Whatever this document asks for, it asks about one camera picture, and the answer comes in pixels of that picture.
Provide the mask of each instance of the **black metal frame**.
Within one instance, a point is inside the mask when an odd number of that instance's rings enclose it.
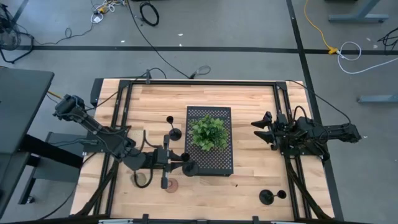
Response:
[[[292,117],[292,111],[291,111],[291,107],[290,107],[290,101],[289,101],[289,94],[287,92],[287,85],[286,82],[262,82],[262,81],[212,81],[212,80],[151,80],[150,81],[151,85],[230,85],[230,86],[269,86],[273,89],[274,91],[274,99],[275,99],[275,106],[276,106],[276,110],[277,110],[277,114],[281,114],[282,113],[282,107],[281,107],[281,103],[280,103],[280,98],[279,98],[279,91],[282,91],[283,93],[283,98],[284,98],[284,102],[285,102],[285,110],[287,112],[287,117],[289,119],[289,121],[291,119],[293,119]],[[125,126],[126,125],[126,121],[127,121],[127,114],[128,114],[128,109],[129,109],[129,102],[131,99],[131,92],[132,92],[132,87],[133,85],[146,85],[146,81],[145,80],[120,80],[119,81],[119,92],[117,95],[117,100],[115,103],[115,109],[114,109],[114,113],[113,113],[113,120],[112,120],[112,125],[115,126],[116,125],[116,120],[118,118],[118,112],[119,112],[119,102],[121,99],[121,94],[123,92],[123,87],[128,85],[128,89],[127,89],[127,95],[126,95],[126,102],[125,102],[125,106],[124,106],[124,111],[123,111],[123,117],[122,117],[122,123],[121,126]],[[303,173],[303,169],[302,169],[302,163],[300,160],[300,156],[296,156],[295,158],[290,158],[289,156],[284,156],[285,158],[285,164],[286,164],[286,168],[288,166],[288,161],[290,162],[291,159],[295,159],[295,163],[297,166],[297,175],[299,176],[299,179],[302,181],[303,185],[305,186],[305,178],[304,178],[304,173]],[[104,160],[104,164],[103,164],[103,170],[107,170],[108,167],[105,165],[107,165],[107,163],[105,163]],[[297,195],[295,193],[295,185],[293,180],[289,177],[289,175],[287,176],[288,178],[288,183],[289,183],[289,194],[290,194],[290,198],[292,201],[292,210],[293,210],[293,215],[294,215],[294,219],[295,220],[299,220],[300,217],[300,212],[299,212],[299,206],[297,204]],[[111,182],[111,187],[109,188],[109,194],[108,194],[108,200],[106,202],[106,214],[110,216],[111,214],[111,209],[112,209],[112,203],[113,203],[113,196],[114,196],[114,188],[116,185],[116,179],[117,179],[117,172],[115,173],[112,182]],[[305,218],[312,218],[311,216],[311,210],[309,207],[308,202],[304,199],[303,197],[303,204],[304,204],[304,212],[305,212]],[[98,200],[98,211],[99,211],[99,207],[101,204],[101,200]],[[168,222],[172,222],[172,223],[186,223],[188,220],[159,220],[159,222],[163,222],[163,223],[168,223]],[[217,223],[223,223],[223,222],[228,222],[228,223],[253,223],[253,220],[248,220],[248,221],[234,221],[234,220],[228,220],[228,221],[221,221],[221,220],[217,220],[217,221],[211,221],[213,222],[217,222]]]

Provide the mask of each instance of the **green plant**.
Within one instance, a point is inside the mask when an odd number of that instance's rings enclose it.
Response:
[[[189,133],[193,135],[192,144],[201,147],[204,151],[210,151],[212,148],[226,149],[228,131],[223,124],[224,121],[214,119],[210,115],[191,121],[192,130]]]

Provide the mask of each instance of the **floor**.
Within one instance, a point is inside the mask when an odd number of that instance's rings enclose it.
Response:
[[[67,27],[71,28],[73,34],[81,34],[90,28],[89,0],[0,2],[9,6],[12,15],[21,5],[25,6],[17,22],[41,43],[63,38]],[[305,0],[292,2],[304,49],[325,49],[318,31],[305,20]],[[332,24],[327,20],[329,14],[355,11],[364,2],[310,0],[308,16],[322,28],[328,43],[334,47],[354,41],[364,50],[382,50],[383,46],[377,40],[395,29],[398,22],[396,1],[381,1],[372,11],[390,15],[391,18],[383,24]],[[160,13],[160,23],[157,27],[144,24],[141,29],[154,46],[181,46],[183,51],[160,52],[181,71],[190,75],[198,67],[209,65],[211,73],[200,78],[305,80],[300,57],[295,50],[297,43],[286,1],[164,0],[152,3]],[[133,2],[132,8],[134,13],[139,14],[139,3]],[[95,47],[87,50],[84,46],[110,47],[106,50]],[[107,14],[85,36],[64,40],[56,47],[42,47],[14,65],[3,61],[0,61],[0,65],[54,72],[55,78],[50,87],[52,91],[61,95],[78,95],[86,101],[89,100],[93,80],[98,77],[135,76],[148,68],[159,67],[168,78],[183,78],[155,52],[148,51],[148,48],[139,51],[139,46],[147,47],[148,44],[138,33],[129,11],[116,6],[115,12]],[[213,48],[187,51],[184,47]],[[290,50],[270,53],[261,52],[260,48]],[[6,53],[7,57],[15,57],[23,51]],[[364,136],[357,144],[338,141],[328,143],[345,220],[394,223],[398,203],[398,151],[395,150],[398,128],[392,124],[398,122],[398,106],[360,105],[356,99],[359,95],[397,93],[397,62],[359,75],[348,75],[338,67],[336,55],[305,56],[316,93],[343,110]],[[394,56],[364,55],[355,62],[344,61],[343,66],[346,70],[357,71],[391,59]],[[154,72],[153,76],[160,78],[161,74]],[[324,124],[346,122],[342,115],[320,100],[318,105]],[[44,139],[49,131],[85,134],[85,130],[78,125],[55,119],[52,116],[53,107],[54,103],[48,99],[42,103],[29,130],[31,135]],[[0,222],[39,218],[59,205],[74,186],[73,183],[38,181],[33,189],[37,203],[16,205],[18,193],[23,189],[27,176],[28,169]],[[68,215],[71,204],[72,201],[69,201],[52,217]]]

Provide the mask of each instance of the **wooden table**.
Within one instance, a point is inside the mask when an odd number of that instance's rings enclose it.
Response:
[[[99,102],[118,90],[118,79],[104,79]],[[303,106],[309,113],[304,89],[287,82],[291,108]],[[115,98],[96,109],[95,119],[105,126],[111,124]],[[234,174],[230,177],[186,177],[181,168],[170,177],[178,180],[179,188],[169,194],[160,188],[161,171],[155,170],[154,178],[146,189],[138,189],[130,181],[132,170],[119,165],[111,217],[207,220],[293,220],[284,158],[279,151],[253,134],[259,130],[252,121],[261,120],[266,111],[276,116],[275,99],[268,86],[228,85],[136,85],[134,84],[129,106],[127,125],[132,126],[129,137],[140,144],[142,131],[152,144],[161,144],[170,131],[167,116],[174,117],[174,126],[181,129],[182,138],[171,141],[170,148],[176,154],[184,151],[185,118],[187,106],[227,106],[232,111]],[[119,120],[123,110],[119,110]],[[145,147],[144,151],[153,151]],[[98,186],[103,154],[97,154],[81,169],[78,187],[71,213],[79,211]],[[326,214],[333,217],[328,186],[322,162],[315,156],[302,156],[303,171],[308,191]],[[263,205],[259,192],[269,189],[287,192],[286,199],[275,198],[272,205]],[[304,217],[303,202],[296,188],[300,216]],[[108,191],[105,190],[101,211],[104,212]]]

